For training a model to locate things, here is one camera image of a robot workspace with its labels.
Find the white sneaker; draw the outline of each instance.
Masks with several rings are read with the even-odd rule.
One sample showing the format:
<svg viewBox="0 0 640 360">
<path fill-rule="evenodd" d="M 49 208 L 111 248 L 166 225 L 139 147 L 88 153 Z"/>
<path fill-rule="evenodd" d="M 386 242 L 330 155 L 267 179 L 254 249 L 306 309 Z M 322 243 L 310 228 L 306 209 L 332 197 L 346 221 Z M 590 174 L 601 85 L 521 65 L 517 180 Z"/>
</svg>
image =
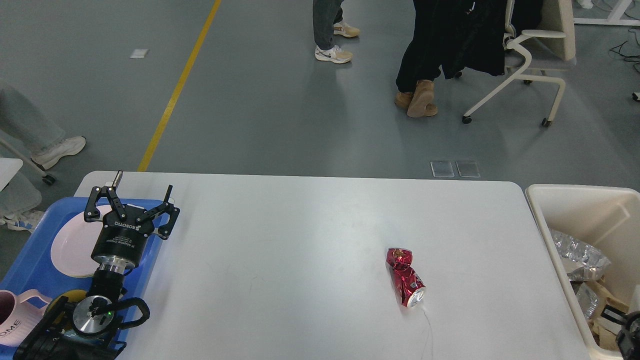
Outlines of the white sneaker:
<svg viewBox="0 0 640 360">
<path fill-rule="evenodd" d="M 360 29 L 354 28 L 342 20 L 333 25 L 333 34 L 342 35 L 346 38 L 355 38 L 360 34 Z"/>
<path fill-rule="evenodd" d="M 58 160 L 63 156 L 75 155 L 80 152 L 84 149 L 84 145 L 86 145 L 86 139 L 83 136 L 64 139 L 47 152 L 31 156 L 31 160 L 40 165 L 44 170 L 48 170 L 57 164 Z"/>
<path fill-rule="evenodd" d="M 336 64 L 344 64 L 351 61 L 353 54 L 349 51 L 342 50 L 338 45 L 329 50 L 322 50 L 316 46 L 316 59 L 320 61 L 331 61 Z"/>
<path fill-rule="evenodd" d="M 28 230 L 33 233 L 40 223 L 44 213 L 39 210 L 27 210 L 21 214 L 14 214 L 0 218 L 0 225 L 6 224 L 9 230 Z"/>
</svg>

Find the gray pants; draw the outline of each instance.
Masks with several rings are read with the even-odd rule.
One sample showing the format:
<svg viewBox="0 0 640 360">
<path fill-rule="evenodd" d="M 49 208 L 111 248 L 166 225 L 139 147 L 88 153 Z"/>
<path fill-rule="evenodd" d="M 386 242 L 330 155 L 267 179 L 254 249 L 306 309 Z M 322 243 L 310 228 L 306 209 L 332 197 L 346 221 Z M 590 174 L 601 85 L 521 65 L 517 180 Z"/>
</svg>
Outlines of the gray pants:
<svg viewBox="0 0 640 360">
<path fill-rule="evenodd" d="M 333 25 L 342 21 L 343 0 L 314 0 L 314 40 L 321 50 L 333 47 Z"/>
<path fill-rule="evenodd" d="M 0 130 L 22 141 L 31 155 L 46 152 L 65 138 L 60 126 L 46 119 L 31 101 L 2 79 Z M 40 192 L 24 175 L 18 173 L 0 191 L 0 215 L 22 213 L 35 208 L 40 201 Z"/>
</svg>

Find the red can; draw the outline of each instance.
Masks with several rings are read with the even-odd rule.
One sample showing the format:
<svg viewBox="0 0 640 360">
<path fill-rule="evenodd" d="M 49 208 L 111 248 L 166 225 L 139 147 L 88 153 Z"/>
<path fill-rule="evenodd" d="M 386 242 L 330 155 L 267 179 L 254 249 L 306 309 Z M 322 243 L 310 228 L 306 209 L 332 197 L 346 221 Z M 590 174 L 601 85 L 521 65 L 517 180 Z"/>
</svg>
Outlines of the red can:
<svg viewBox="0 0 640 360">
<path fill-rule="evenodd" d="M 392 247 L 387 252 L 387 263 L 393 270 L 396 290 L 406 307 L 416 306 L 424 296 L 424 284 L 411 267 L 412 261 L 413 254 L 407 249 Z"/>
</svg>

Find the black jacket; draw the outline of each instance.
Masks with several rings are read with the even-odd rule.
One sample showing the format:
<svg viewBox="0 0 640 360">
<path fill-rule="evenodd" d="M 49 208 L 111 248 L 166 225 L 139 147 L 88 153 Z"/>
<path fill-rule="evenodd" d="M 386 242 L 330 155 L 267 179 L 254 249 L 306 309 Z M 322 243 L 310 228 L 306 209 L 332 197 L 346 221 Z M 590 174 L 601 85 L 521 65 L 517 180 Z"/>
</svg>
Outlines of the black jacket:
<svg viewBox="0 0 640 360">
<path fill-rule="evenodd" d="M 450 79 L 465 67 L 504 74 L 504 18 L 506 0 L 457 1 L 444 45 L 442 70 Z M 535 29 L 541 20 L 542 0 L 516 0 L 512 25 L 521 32 Z"/>
</svg>

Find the chair armrest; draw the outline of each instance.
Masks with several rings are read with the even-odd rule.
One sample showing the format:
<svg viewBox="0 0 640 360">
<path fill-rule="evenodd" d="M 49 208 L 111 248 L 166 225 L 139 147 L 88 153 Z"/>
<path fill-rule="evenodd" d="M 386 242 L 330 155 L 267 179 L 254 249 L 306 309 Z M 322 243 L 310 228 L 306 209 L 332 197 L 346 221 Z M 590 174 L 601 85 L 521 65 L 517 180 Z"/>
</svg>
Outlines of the chair armrest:
<svg viewBox="0 0 640 360">
<path fill-rule="evenodd" d="M 562 31 L 522 30 L 522 34 L 534 38 L 566 38 L 566 34 Z"/>
<path fill-rule="evenodd" d="M 508 40 L 505 44 L 505 49 L 513 49 L 514 46 L 523 42 L 524 40 L 528 40 L 530 38 L 565 38 L 566 34 L 562 31 L 551 31 L 551 30 L 522 30 L 522 35 L 516 37 L 515 39 Z"/>
</svg>

